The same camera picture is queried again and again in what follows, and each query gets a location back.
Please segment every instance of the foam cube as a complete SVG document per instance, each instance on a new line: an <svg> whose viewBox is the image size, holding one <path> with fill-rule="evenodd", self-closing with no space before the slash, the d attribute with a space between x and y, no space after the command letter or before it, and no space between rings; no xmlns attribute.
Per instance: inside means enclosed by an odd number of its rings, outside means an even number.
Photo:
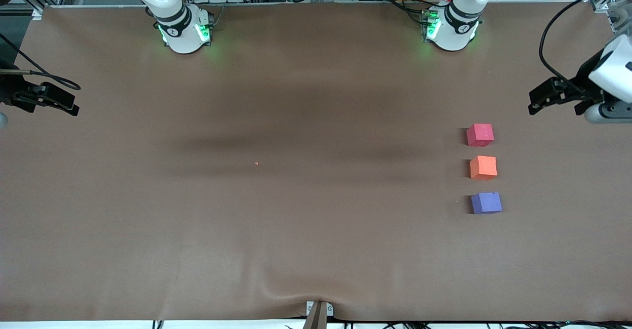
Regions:
<svg viewBox="0 0 632 329"><path fill-rule="evenodd" d="M479 193L472 196L474 214L493 214L503 211L498 192Z"/></svg>
<svg viewBox="0 0 632 329"><path fill-rule="evenodd" d="M487 146L494 141L492 124L472 124L467 131L469 146Z"/></svg>
<svg viewBox="0 0 632 329"><path fill-rule="evenodd" d="M494 156L477 156L470 162L470 178L473 180L493 180L498 176Z"/></svg>

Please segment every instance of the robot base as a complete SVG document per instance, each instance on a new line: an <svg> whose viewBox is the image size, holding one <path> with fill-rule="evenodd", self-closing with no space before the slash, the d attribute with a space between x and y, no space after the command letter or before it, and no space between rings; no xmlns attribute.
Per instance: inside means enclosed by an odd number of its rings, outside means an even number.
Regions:
<svg viewBox="0 0 632 329"><path fill-rule="evenodd" d="M619 101L610 108L607 108L603 102L594 104L586 110L584 118L593 124L632 123L632 104Z"/></svg>
<svg viewBox="0 0 632 329"><path fill-rule="evenodd" d="M432 7L424 11L422 21L427 22L426 27L422 27L424 41L433 42L438 47L447 51L457 51L466 47L474 39L478 22L465 34L458 34L454 28L445 20L445 7Z"/></svg>
<svg viewBox="0 0 632 329"><path fill-rule="evenodd" d="M191 10L191 23L180 36L172 37L163 32L162 28L158 28L162 33L164 45L178 54L190 54L204 45L210 45L213 34L214 15L194 4L187 4L187 7Z"/></svg>

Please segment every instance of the table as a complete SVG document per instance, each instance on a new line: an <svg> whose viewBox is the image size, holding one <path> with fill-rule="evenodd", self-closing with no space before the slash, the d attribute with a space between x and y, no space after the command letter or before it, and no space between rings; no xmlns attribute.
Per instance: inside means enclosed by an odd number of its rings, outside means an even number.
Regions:
<svg viewBox="0 0 632 329"><path fill-rule="evenodd" d="M46 9L23 49L81 111L2 107L0 318L632 319L630 127L527 112L562 7L491 3L451 53L388 4L231 6L186 56L142 8ZM610 36L582 4L546 55Z"/></svg>

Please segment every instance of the metal bracket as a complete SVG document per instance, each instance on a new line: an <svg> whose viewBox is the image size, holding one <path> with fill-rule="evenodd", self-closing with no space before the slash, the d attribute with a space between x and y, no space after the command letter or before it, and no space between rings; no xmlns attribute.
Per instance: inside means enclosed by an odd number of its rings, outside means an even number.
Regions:
<svg viewBox="0 0 632 329"><path fill-rule="evenodd" d="M312 311L313 306L314 306L313 300L310 300L309 302L307 302L307 306L305 309L306 316L310 315L310 311ZM332 306L331 304L327 302L325 302L325 306L327 307L327 316L334 316L334 306Z"/></svg>
<svg viewBox="0 0 632 329"><path fill-rule="evenodd" d="M37 10L33 10L33 12L31 13L31 18L33 18L34 21L40 21L41 12L38 12Z"/></svg>
<svg viewBox="0 0 632 329"><path fill-rule="evenodd" d="M307 302L307 319L303 329L327 329L327 315L329 315L329 309L331 309L331 315L334 315L334 307L327 303L318 300L317 302Z"/></svg>

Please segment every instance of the green led light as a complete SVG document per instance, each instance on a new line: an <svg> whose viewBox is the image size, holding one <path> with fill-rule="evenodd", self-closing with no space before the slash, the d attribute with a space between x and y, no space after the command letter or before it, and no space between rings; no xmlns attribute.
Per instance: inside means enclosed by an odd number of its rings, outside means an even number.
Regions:
<svg viewBox="0 0 632 329"><path fill-rule="evenodd" d="M167 43L167 37L164 35L164 31L162 30L162 27L160 25L158 25L158 30L160 30L162 41L164 41L164 43Z"/></svg>
<svg viewBox="0 0 632 329"><path fill-rule="evenodd" d="M434 21L434 23L432 23L429 27L428 27L428 38L429 39L434 39L436 38L436 33L438 32L438 29L441 27L441 19L436 19Z"/></svg>
<svg viewBox="0 0 632 329"><path fill-rule="evenodd" d="M202 41L208 41L208 28L207 27L205 27L204 25L196 24L196 30L198 32L199 38Z"/></svg>

